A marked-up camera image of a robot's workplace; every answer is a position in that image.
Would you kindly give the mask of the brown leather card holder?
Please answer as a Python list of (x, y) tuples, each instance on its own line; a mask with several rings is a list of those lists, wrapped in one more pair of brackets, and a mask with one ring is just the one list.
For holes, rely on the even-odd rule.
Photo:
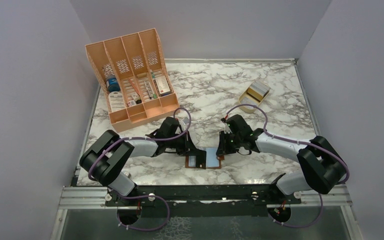
[(217, 155), (216, 147), (198, 147), (196, 155), (185, 157), (185, 167), (189, 169), (220, 169), (224, 155)]

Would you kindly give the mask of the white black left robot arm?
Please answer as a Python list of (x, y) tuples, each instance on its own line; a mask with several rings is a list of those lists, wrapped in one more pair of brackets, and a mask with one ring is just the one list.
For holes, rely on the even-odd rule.
[(206, 152), (193, 144), (187, 129), (174, 117), (166, 117), (160, 128), (144, 137), (121, 137), (113, 130), (105, 131), (80, 157), (79, 165), (88, 177), (116, 191), (124, 205), (137, 200), (136, 184), (122, 170), (133, 157), (157, 157), (167, 149), (179, 156), (194, 157), (200, 166), (206, 165)]

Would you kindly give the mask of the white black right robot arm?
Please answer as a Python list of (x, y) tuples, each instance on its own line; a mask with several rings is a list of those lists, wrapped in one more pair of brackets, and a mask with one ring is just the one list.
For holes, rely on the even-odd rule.
[(346, 164), (322, 136), (300, 140), (270, 135), (262, 128), (252, 129), (239, 114), (224, 117), (221, 121), (225, 129), (219, 132), (217, 156), (239, 153), (243, 148), (248, 155), (274, 154), (299, 163), (299, 171), (283, 173), (270, 184), (268, 196), (276, 204), (299, 191), (328, 194), (335, 185), (348, 178)]

